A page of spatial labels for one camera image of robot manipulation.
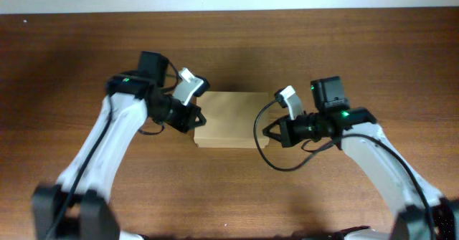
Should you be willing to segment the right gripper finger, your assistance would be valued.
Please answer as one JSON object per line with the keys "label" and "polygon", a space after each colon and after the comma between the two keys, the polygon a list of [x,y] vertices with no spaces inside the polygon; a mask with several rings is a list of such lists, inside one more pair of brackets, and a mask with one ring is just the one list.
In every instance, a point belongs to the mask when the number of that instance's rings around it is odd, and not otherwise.
{"label": "right gripper finger", "polygon": [[273,127],[266,127],[262,130],[264,136],[268,137],[269,139],[275,140],[279,143],[282,142],[282,135],[281,133],[273,132]]}
{"label": "right gripper finger", "polygon": [[262,133],[264,135],[280,135],[281,134],[280,131],[282,130],[282,127],[288,121],[288,119],[289,119],[288,116],[282,116],[278,118],[277,120],[275,120],[274,122],[270,123],[268,126],[263,128]]}

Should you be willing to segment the brown cardboard box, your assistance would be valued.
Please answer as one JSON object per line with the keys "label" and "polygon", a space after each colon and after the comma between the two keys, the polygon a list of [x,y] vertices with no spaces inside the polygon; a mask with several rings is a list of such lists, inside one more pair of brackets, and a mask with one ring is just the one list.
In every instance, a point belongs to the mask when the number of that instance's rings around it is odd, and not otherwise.
{"label": "brown cardboard box", "polygon": [[257,140],[253,126],[268,102],[266,92],[205,92],[197,105],[207,122],[194,130],[194,142],[200,148],[264,148],[269,138],[261,130],[268,125],[268,115],[263,114],[259,120]]}

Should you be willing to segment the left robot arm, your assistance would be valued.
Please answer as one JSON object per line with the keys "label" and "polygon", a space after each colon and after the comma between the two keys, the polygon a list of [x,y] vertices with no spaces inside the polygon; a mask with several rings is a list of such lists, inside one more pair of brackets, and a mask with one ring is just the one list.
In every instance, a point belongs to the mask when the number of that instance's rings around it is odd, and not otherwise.
{"label": "left robot arm", "polygon": [[176,70],[166,87],[171,61],[157,52],[141,52],[135,70],[118,73],[106,84],[97,121],[73,161],[53,186],[37,186],[32,211],[37,239],[143,239],[121,229],[110,210],[113,182],[124,155],[147,119],[181,133],[205,125],[192,103],[210,84],[187,68]]}

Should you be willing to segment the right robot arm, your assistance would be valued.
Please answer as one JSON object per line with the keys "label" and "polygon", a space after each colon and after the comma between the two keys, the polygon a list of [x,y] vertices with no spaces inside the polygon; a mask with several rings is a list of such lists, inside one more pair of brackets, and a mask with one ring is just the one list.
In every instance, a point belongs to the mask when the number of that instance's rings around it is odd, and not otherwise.
{"label": "right robot arm", "polygon": [[395,217],[389,233],[355,226],[314,238],[457,239],[458,201],[448,200],[399,154],[366,108],[350,106],[340,77],[311,81],[311,92],[317,111],[307,113],[292,86],[278,90],[273,101],[288,114],[263,128],[263,135],[284,148],[327,139],[289,170],[296,171],[317,154],[337,147],[365,172]]}

